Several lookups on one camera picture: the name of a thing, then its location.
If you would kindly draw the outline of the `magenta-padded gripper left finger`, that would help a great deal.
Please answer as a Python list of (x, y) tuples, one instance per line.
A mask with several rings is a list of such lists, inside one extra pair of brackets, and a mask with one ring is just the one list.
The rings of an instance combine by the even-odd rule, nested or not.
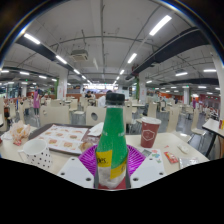
[(58, 176), (84, 188), (98, 186), (97, 146), (91, 146), (79, 157), (71, 157), (58, 172)]

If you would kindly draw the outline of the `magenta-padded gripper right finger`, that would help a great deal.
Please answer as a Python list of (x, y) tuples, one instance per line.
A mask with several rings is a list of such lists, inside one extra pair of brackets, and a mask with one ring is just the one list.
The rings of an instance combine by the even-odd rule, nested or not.
[(166, 176), (159, 149), (128, 145), (127, 174), (131, 188), (140, 188)]

